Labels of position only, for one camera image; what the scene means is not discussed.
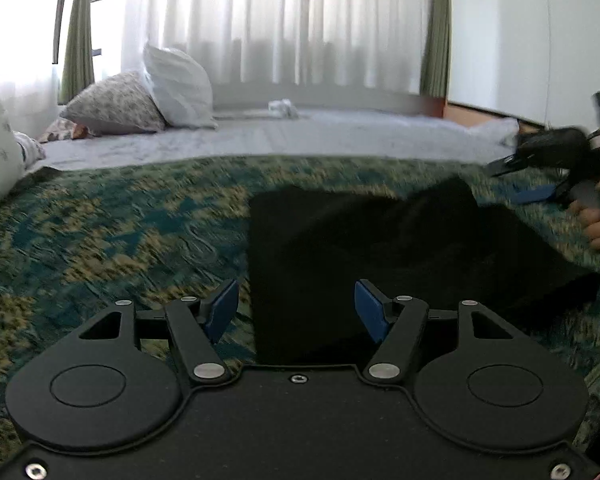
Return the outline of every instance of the black towel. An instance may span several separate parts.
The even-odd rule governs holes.
[[[408,200],[289,187],[253,197],[248,263],[257,360],[360,364],[374,345],[354,283],[431,308],[480,301],[520,328],[595,299],[600,276],[567,262],[501,205],[452,178]]]

